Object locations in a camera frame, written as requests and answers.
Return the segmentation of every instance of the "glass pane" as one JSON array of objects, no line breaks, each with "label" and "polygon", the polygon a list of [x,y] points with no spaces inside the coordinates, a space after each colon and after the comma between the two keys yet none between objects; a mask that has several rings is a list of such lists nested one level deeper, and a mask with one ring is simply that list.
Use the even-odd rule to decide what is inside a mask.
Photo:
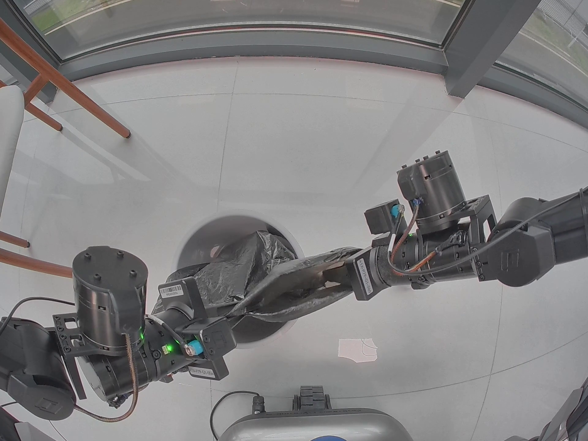
[{"label": "glass pane", "polygon": [[542,0],[499,63],[588,107],[588,0]]},{"label": "glass pane", "polygon": [[358,29],[438,45],[464,0],[16,0],[66,59],[105,45],[227,25]]}]

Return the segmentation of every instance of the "wooden chair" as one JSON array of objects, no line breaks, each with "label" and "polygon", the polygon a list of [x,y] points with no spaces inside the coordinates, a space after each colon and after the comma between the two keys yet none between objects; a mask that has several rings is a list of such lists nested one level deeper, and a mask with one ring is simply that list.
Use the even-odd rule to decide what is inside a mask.
[{"label": "wooden chair", "polygon": [[[17,150],[18,136],[21,133],[25,114],[25,97],[17,86],[0,88],[0,213],[6,196],[8,178],[12,170],[12,161]],[[0,240],[23,248],[31,244],[28,240],[0,231]],[[32,269],[50,275],[71,277],[71,268],[55,265],[29,256],[16,254],[0,248],[0,262],[20,268]]]}]

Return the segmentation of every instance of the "road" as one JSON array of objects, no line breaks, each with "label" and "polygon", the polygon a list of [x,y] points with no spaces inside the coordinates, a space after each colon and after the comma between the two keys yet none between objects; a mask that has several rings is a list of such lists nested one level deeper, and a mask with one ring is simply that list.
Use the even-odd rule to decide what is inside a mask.
[{"label": "road", "polygon": [[130,0],[46,36],[62,57],[145,33],[251,22],[315,22],[441,41],[459,8],[440,0]]},{"label": "road", "polygon": [[527,36],[517,34],[500,61],[532,75],[588,106],[588,77],[561,56]]}]

